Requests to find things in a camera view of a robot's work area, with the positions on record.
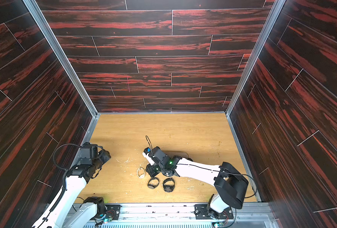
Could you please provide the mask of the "white watch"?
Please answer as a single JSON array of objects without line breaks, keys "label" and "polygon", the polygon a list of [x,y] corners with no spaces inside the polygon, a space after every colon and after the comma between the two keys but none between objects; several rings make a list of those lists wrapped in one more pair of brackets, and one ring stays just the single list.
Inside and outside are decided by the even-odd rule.
[{"label": "white watch", "polygon": [[145,178],[145,176],[146,176],[146,171],[145,171],[145,169],[142,168],[142,167],[139,167],[139,168],[136,170],[136,175],[137,175],[137,177],[138,177],[139,179]]}]

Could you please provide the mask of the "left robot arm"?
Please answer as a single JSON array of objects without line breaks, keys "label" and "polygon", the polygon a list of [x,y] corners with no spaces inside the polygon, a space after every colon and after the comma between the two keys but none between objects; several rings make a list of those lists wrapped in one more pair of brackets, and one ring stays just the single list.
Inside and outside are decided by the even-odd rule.
[{"label": "left robot arm", "polygon": [[96,226],[108,222],[106,215],[109,213],[102,197],[88,197],[80,208],[66,219],[70,209],[81,191],[91,179],[98,176],[103,165],[111,159],[111,155],[102,146],[85,142],[77,145],[81,152],[78,164],[70,169],[61,167],[56,161],[56,152],[64,146],[76,146],[65,143],[53,153],[54,165],[63,170],[62,187],[47,207],[45,212],[33,223],[33,228],[82,228],[90,220],[96,221]]}]

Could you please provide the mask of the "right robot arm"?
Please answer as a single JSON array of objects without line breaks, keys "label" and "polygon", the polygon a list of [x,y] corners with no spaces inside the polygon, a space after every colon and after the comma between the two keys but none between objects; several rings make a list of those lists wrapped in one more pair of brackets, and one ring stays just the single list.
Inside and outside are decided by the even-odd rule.
[{"label": "right robot arm", "polygon": [[204,214],[220,219],[227,209],[243,207],[249,181],[231,164],[206,165],[192,161],[190,158],[165,154],[159,147],[147,147],[143,156],[148,160],[146,172],[152,177],[159,173],[166,177],[188,177],[215,187],[213,194],[204,209]]}]

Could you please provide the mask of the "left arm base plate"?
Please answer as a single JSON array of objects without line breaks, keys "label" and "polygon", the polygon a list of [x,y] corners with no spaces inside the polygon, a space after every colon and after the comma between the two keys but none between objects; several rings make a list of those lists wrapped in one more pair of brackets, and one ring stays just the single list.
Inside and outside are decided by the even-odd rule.
[{"label": "left arm base plate", "polygon": [[120,204],[106,204],[106,209],[103,212],[102,220],[104,222],[111,222],[111,221],[117,221],[119,219],[120,213],[121,213],[121,207]]}]

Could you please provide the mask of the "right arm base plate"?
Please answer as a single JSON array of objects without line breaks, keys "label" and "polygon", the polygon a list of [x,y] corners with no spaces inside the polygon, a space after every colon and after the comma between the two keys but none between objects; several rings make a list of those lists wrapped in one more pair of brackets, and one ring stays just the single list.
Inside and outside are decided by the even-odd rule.
[{"label": "right arm base plate", "polygon": [[194,214],[196,219],[218,219],[218,220],[227,220],[233,219],[233,211],[231,207],[225,209],[222,213],[218,213],[213,209],[210,209],[207,204],[195,204],[194,205]]}]

